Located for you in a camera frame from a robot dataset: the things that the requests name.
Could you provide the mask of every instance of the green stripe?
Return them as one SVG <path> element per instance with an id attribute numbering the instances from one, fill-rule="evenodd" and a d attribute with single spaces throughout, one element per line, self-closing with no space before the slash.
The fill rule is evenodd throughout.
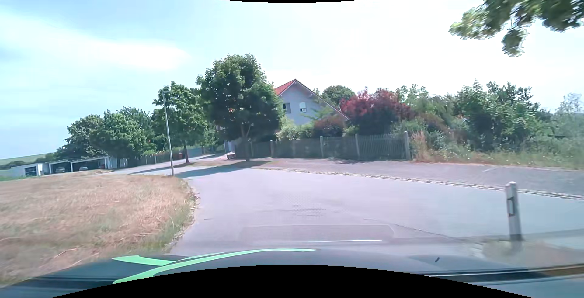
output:
<path id="1" fill-rule="evenodd" d="M 184 266 L 189 266 L 189 265 L 194 265 L 194 264 L 200 264 L 200 263 L 208 262 L 208 261 L 214 261 L 216 259 L 223 259 L 223 258 L 228 258 L 228 257 L 233 257 L 233 256 L 253 254 L 254 252 L 264 252 L 264 251 L 297 251 L 297 252 L 306 252 L 306 251 L 316 251 L 316 249 L 288 249 L 288 248 L 281 248 L 281 249 L 258 249 L 258 250 L 246 250 L 246 251 L 231 252 L 229 254 L 215 255 L 215 256 L 210 256 L 210 257 L 205 257 L 205 258 L 199 258 L 199 259 L 194 259 L 194 260 L 193 259 L 186 260 L 186 261 L 178 262 L 178 263 L 171 264 L 171 265 L 162 265 L 160 267 L 156 267 L 156 268 L 150 269 L 149 271 L 145 271 L 145 272 L 142 272 L 142 273 L 139 273 L 139 274 L 136 274 L 136 275 L 128 276 L 127 278 L 115 280 L 113 282 L 113 284 L 121 283 L 121 282 L 127 282 L 127 281 L 132 281 L 132 280 L 138 280 L 138 279 L 151 278 L 151 277 L 153 277 L 154 275 L 156 275 L 158 273 L 165 272 L 165 271 L 170 271 L 171 269 L 181 268 L 181 267 L 184 267 Z"/>
<path id="2" fill-rule="evenodd" d="M 133 264 L 144 264 L 144 265 L 152 265 L 152 266 L 164 266 L 174 261 L 167 261 L 164 259 L 155 259 L 155 258 L 147 258 L 142 256 L 123 256 L 123 257 L 114 257 L 112 258 L 115 261 L 120 262 L 129 262 Z"/>
<path id="3" fill-rule="evenodd" d="M 206 257 L 206 256 L 218 255 L 218 254 L 223 254 L 223 252 L 215 252 L 213 254 L 204 254 L 204 255 L 198 255 L 198 256 L 193 256 L 193 257 L 187 257 L 187 258 L 179 259 L 178 261 L 185 261 L 187 259 L 200 258 L 200 257 Z M 168 265 L 168 264 L 177 262 L 177 261 L 169 261 L 167 259 L 156 259 L 156 258 L 142 257 L 139 255 L 113 257 L 112 259 L 115 261 L 120 261 L 120 262 L 129 262 L 129 263 L 133 263 L 133 264 L 143 264 L 143 265 L 152 265 L 152 266 L 164 266 L 164 265 Z"/>

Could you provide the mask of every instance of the red tile roof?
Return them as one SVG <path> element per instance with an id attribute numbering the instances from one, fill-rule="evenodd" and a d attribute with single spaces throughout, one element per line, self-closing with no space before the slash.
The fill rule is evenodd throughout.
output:
<path id="1" fill-rule="evenodd" d="M 280 94 L 282 92 L 284 92 L 286 90 L 286 88 L 290 87 L 290 85 L 292 85 L 292 83 L 296 81 L 296 79 L 292 80 L 292 81 L 288 81 L 287 83 L 285 83 L 284 85 L 278 86 L 276 88 L 274 88 L 274 91 L 276 91 L 276 95 L 280 96 Z"/>

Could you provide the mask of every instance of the house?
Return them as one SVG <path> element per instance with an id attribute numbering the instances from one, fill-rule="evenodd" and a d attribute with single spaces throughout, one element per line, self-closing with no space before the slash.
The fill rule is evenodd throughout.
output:
<path id="1" fill-rule="evenodd" d="M 349 119 L 296 79 L 288 81 L 284 85 L 274 88 L 274 90 L 283 100 L 282 108 L 286 113 L 286 117 L 297 125 L 312 121 L 311 117 L 316 116 L 318 111 L 327 107 L 332 108 L 345 121 Z"/>

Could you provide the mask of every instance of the curved road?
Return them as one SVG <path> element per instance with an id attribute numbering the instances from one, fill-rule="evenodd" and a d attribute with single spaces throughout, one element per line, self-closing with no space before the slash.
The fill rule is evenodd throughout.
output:
<path id="1" fill-rule="evenodd" d="M 170 174 L 164 166 L 114 173 Z M 183 167 L 176 168 L 175 173 L 186 179 L 200 200 L 195 223 L 173 247 L 172 254 L 273 247 L 275 242 L 298 237 L 306 241 L 378 237 L 376 240 L 390 244 L 365 242 L 358 247 L 390 250 L 393 254 L 467 254 L 468 244 L 452 238 L 473 237 L 473 241 L 486 235 L 508 234 L 505 193 L 500 191 L 230 167 Z M 580 200 L 520 195 L 520 211 L 526 236 L 584 228 L 584 202 Z M 584 240 L 550 242 L 584 246 Z"/>

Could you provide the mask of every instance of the fence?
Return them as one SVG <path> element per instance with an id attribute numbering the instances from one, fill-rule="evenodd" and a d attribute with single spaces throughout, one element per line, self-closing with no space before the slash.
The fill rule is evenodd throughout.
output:
<path id="1" fill-rule="evenodd" d="M 338 158 L 346 160 L 409 160 L 409 137 L 384 134 L 306 138 L 302 140 L 250 142 L 251 158 Z M 237 158 L 245 157 L 245 145 L 235 146 Z"/>
<path id="2" fill-rule="evenodd" d="M 214 147 L 205 147 L 205 153 L 209 152 L 218 152 L 216 150 L 223 151 L 223 146 L 220 149 L 216 149 Z M 196 148 L 189 148 L 187 149 L 187 153 L 189 158 L 199 157 L 203 154 L 203 149 L 200 147 Z M 185 154 L 182 154 L 179 158 L 179 152 L 172 152 L 172 160 L 183 160 L 185 159 Z M 168 152 L 162 152 L 158 154 L 151 154 L 151 155 L 143 155 L 137 162 L 138 166 L 142 165 L 151 165 L 151 164 L 159 164 L 161 162 L 168 162 L 171 160 L 171 157 Z"/>

